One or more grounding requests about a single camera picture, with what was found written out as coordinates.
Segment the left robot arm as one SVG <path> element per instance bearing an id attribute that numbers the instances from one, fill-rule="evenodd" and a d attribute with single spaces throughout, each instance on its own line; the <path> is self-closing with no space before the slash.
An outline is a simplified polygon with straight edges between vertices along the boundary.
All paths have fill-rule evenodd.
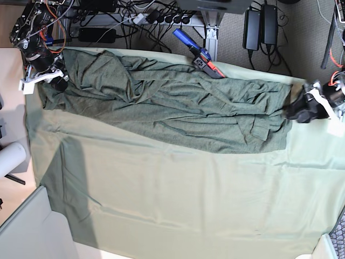
<path id="1" fill-rule="evenodd" d="M 294 1 L 288 9 L 288 48 L 295 77 L 305 80 L 287 106 L 289 120 L 344 117 L 344 1 Z"/>

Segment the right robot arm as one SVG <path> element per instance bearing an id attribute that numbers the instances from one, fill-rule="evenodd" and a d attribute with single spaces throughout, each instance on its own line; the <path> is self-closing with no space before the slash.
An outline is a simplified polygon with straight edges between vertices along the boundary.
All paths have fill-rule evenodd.
<path id="1" fill-rule="evenodd" d="M 68 72 L 65 67 L 63 49 L 67 43 L 67 33 L 60 21 L 71 9 L 74 1 L 69 1 L 66 9 L 58 9 L 64 1 L 28 1 L 22 15 L 17 19 L 9 40 L 19 49 L 25 59 L 24 78 L 18 88 L 24 95 L 32 94 L 36 84 L 46 82 L 55 90 L 64 92 L 68 86 Z M 49 48 L 48 30 L 58 24 L 64 33 L 63 46 L 57 50 Z"/>

